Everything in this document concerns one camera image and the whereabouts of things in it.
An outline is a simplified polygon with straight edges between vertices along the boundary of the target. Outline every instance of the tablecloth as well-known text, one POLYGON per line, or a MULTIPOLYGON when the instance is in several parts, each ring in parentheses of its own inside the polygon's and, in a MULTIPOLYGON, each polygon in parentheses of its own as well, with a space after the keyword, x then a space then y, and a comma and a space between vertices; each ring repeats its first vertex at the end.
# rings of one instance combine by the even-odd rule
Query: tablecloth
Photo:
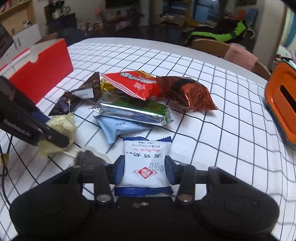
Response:
MULTIPOLYGON (((293 156, 296 152, 280 138, 264 106, 262 86, 210 63, 160 50, 81 42, 68 47, 68 50, 74 71, 37 104, 46 115, 65 91, 79 87, 93 72, 143 70, 154 76, 191 77, 209 89, 219 110, 184 113, 165 99, 161 102, 172 109, 172 124, 124 136, 143 136, 150 140, 171 136, 173 143, 169 155, 176 161, 192 164, 200 170, 217 166, 269 194, 280 207, 273 235, 280 240, 295 239, 296 175, 293 156)), ((116 160, 124 154, 123 141, 118 137, 114 144, 107 144, 90 107, 83 104, 75 111, 78 131, 74 146, 93 146, 116 160)), ((9 137, 0 131, 4 152, 9 137)), ((17 138, 13 138, 12 143, 9 176, 4 184, 10 202, 73 165, 73 158, 63 153, 45 158, 39 155, 37 147, 17 138)), ((178 187, 173 186, 173 189, 176 192, 178 187)), ((196 185, 196 200, 205 193, 205 185, 196 185)), ((11 240, 16 231, 2 190, 0 194, 0 238, 11 240)), ((93 200, 93 184, 86 184, 83 194, 93 200)))

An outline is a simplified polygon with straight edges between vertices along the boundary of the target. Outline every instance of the blue and white biscuit package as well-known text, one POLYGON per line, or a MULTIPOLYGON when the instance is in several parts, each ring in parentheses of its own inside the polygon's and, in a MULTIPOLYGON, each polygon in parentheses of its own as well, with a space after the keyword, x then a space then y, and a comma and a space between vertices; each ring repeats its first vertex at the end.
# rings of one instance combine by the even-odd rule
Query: blue and white biscuit package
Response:
POLYGON ((172 187, 165 174, 165 156, 171 144, 171 137, 157 141, 149 141, 143 137, 124 138, 124 175, 121 183, 114 189, 115 195, 172 194, 172 187))
POLYGON ((103 115, 94 116, 99 126, 102 128, 107 142, 112 144, 115 142, 117 136, 132 131, 149 130, 152 125, 145 123, 138 123, 129 120, 122 120, 103 115))

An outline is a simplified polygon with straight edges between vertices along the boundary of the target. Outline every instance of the white table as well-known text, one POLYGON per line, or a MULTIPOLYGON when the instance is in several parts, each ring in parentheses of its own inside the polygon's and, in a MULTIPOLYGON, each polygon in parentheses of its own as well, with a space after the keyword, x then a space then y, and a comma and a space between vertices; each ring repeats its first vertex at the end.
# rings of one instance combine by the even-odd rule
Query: white table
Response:
MULTIPOLYGON (((172 44, 127 38, 87 39, 69 48, 74 71, 54 87, 38 107, 48 114, 57 99, 79 87, 94 71, 100 73, 144 70, 152 75, 190 76, 211 92, 219 110, 183 113, 171 101, 162 102, 172 108, 174 122, 151 131, 128 133, 156 140, 171 136, 169 155, 180 162, 207 170, 218 166, 259 190, 271 195, 280 206, 280 216, 273 234, 281 240, 295 239, 296 176, 293 156, 296 152, 285 146, 270 114, 263 106, 266 81, 235 64, 200 51, 172 44)), ((105 136, 93 118, 89 106, 75 111, 78 126, 76 143, 93 146, 116 160, 124 154, 123 141, 107 144, 105 136)), ((8 138, 2 131, 3 151, 8 138)), ((10 202, 23 193, 73 165, 65 154, 42 158, 38 148, 13 139, 15 151, 10 152, 9 178, 5 190, 10 202)), ((77 151, 72 145, 69 152, 77 151)), ((196 199, 205 193, 205 185, 196 185, 196 199)), ((87 184, 83 194, 93 199, 93 185, 87 184)), ((0 198, 0 238, 9 240, 16 235, 10 222, 8 206, 0 198)))

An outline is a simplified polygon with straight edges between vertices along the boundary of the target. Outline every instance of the silver foil wrapper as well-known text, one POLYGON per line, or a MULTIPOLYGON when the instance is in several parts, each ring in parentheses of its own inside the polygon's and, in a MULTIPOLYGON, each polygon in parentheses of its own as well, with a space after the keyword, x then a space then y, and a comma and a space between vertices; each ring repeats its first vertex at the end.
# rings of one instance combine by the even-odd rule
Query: silver foil wrapper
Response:
POLYGON ((170 110, 163 104, 123 97, 110 92, 102 96, 93 110, 100 115, 156 126, 173 122, 170 110))

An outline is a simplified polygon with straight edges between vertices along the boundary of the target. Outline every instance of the pink towel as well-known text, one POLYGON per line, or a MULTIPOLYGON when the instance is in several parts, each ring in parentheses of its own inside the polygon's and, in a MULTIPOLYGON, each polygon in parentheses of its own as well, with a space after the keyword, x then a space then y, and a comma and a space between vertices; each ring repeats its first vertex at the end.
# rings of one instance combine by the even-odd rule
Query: pink towel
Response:
POLYGON ((230 46, 224 59, 234 64, 237 64, 249 71, 253 70, 255 63, 258 60, 258 58, 255 55, 237 45, 230 46))

